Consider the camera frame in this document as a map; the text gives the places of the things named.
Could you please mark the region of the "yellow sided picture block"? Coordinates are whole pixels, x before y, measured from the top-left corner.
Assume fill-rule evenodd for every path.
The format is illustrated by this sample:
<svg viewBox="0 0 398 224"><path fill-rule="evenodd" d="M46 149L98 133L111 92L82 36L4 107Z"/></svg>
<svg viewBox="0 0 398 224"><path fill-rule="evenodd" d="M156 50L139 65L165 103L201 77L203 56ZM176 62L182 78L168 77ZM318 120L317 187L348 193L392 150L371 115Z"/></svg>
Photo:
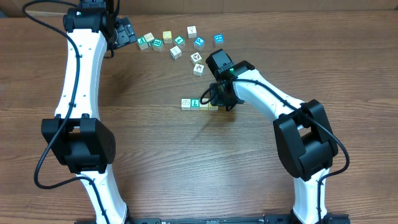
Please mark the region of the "yellow sided picture block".
<svg viewBox="0 0 398 224"><path fill-rule="evenodd" d="M203 98L202 102L206 102L206 101L208 101L208 98ZM208 105L209 105L209 103L207 103L207 104L200 103L200 110L208 110L208 108L209 108Z"/></svg>

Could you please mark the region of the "green L wooden block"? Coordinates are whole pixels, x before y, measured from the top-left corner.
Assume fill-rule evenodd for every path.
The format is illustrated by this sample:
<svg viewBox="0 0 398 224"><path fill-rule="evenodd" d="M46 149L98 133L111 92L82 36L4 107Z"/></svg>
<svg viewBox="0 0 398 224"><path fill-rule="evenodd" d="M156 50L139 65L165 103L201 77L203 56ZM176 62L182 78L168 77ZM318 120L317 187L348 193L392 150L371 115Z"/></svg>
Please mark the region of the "green L wooden block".
<svg viewBox="0 0 398 224"><path fill-rule="evenodd" d="M199 110L200 109L200 100L199 99L191 99L190 102L190 109L191 110Z"/></svg>

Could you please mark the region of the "white patterned wooden block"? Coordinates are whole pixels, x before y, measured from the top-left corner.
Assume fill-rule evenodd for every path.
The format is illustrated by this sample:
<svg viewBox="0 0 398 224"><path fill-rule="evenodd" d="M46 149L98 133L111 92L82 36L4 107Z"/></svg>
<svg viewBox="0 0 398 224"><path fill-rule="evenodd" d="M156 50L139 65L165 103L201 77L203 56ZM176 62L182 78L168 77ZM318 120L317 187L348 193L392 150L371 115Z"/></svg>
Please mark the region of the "white patterned wooden block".
<svg viewBox="0 0 398 224"><path fill-rule="evenodd" d="M191 110L191 99L189 99L189 98L181 99L181 109L182 110Z"/></svg>

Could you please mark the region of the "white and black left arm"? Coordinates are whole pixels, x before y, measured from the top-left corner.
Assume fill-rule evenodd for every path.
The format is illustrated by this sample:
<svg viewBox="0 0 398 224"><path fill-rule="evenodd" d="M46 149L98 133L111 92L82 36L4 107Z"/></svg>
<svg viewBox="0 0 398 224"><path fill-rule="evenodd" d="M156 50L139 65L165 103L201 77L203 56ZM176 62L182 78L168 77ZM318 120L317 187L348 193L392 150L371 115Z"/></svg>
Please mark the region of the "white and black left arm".
<svg viewBox="0 0 398 224"><path fill-rule="evenodd" d="M63 91L52 119L41 132L58 162L84 185L95 223L130 223L112 163L114 134L100 121L98 92L105 53L137 40L128 18L118 18L113 1L80 1L63 17L68 43Z"/></svg>

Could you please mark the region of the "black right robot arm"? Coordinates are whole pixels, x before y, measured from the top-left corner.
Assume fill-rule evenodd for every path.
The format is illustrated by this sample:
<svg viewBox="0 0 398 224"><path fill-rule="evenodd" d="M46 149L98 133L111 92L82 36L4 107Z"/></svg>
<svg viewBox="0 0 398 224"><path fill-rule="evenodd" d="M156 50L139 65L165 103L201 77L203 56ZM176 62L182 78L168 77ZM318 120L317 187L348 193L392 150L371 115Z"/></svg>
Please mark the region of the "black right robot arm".
<svg viewBox="0 0 398 224"><path fill-rule="evenodd" d="M223 49L210 54L205 63L216 80L206 91L209 104L230 111L247 102L272 121L278 157L294 178L292 218L300 223L328 223L325 176L338 148L323 105L285 94L255 66L245 60L234 63Z"/></svg>

